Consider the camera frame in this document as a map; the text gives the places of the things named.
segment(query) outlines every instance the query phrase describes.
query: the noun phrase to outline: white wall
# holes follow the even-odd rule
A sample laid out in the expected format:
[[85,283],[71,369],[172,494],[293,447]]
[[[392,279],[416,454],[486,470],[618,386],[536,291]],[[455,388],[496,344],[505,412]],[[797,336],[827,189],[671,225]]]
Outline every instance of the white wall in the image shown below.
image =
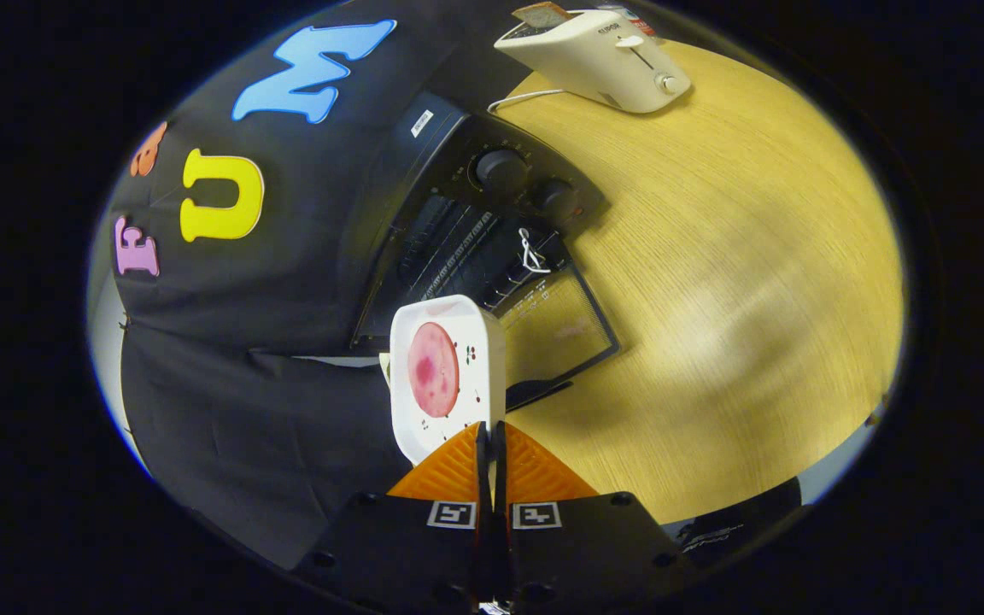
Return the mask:
[[[92,265],[98,267],[101,264],[93,262]],[[96,288],[90,288],[91,299],[93,299],[90,302],[93,311],[87,323],[90,354],[109,415],[112,415],[113,421],[120,429],[124,443],[128,445],[132,454],[136,455],[136,459],[145,470],[147,465],[139,455],[139,448],[136,448],[136,441],[129,431],[128,417],[124,410],[124,395],[120,387],[120,351],[124,347],[124,331],[121,330],[120,323],[125,322],[124,303],[120,302],[120,292],[116,290],[112,268],[105,267],[105,270],[108,275],[104,283]]]

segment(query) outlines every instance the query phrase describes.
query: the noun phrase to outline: oven knob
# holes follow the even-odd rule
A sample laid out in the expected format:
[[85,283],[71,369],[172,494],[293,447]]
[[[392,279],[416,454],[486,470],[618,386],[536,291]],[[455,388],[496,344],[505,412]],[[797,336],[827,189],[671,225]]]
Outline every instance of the oven knob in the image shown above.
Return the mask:
[[575,203],[577,203],[575,191],[571,189],[571,184],[564,182],[563,179],[550,179],[534,191],[536,210],[551,214],[554,218],[570,213],[575,209]]
[[530,168],[514,150],[492,150],[477,159],[477,179],[485,190],[517,194],[526,185]]

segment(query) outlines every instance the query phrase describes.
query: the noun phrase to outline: oven label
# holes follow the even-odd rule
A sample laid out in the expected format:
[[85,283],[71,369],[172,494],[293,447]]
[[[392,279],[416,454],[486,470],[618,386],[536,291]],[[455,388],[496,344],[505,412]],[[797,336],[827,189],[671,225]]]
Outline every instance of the oven label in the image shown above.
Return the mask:
[[421,130],[423,130],[423,127],[425,127],[425,125],[427,124],[427,120],[430,120],[434,115],[435,114],[431,113],[430,110],[425,109],[425,111],[420,116],[420,120],[417,120],[417,122],[413,124],[413,128],[409,129],[409,132],[413,133],[414,138],[420,136],[420,132]]

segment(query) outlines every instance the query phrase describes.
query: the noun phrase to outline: white sticker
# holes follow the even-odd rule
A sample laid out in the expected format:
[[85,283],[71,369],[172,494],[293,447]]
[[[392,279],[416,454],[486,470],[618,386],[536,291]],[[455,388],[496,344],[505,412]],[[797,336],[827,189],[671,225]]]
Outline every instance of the white sticker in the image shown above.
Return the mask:
[[449,530],[472,530],[477,528],[476,502],[447,502],[435,500],[427,515],[427,525],[432,528]]
[[512,528],[515,530],[547,530],[559,528],[557,502],[514,503]]
[[409,129],[409,131],[413,133],[414,137],[420,136],[420,132],[423,130],[423,127],[425,127],[425,124],[427,124],[427,120],[430,120],[433,115],[435,114],[431,113],[430,110],[425,109],[423,115],[420,116],[420,120],[417,120],[417,122],[413,124],[413,128]]

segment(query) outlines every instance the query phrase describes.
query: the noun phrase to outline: ham slice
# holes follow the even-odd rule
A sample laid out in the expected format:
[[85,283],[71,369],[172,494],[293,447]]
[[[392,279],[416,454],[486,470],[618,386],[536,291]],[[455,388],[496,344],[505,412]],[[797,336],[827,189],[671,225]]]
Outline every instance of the ham slice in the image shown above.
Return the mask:
[[424,323],[409,346],[409,386],[427,416],[445,417],[458,400],[458,351],[440,325]]

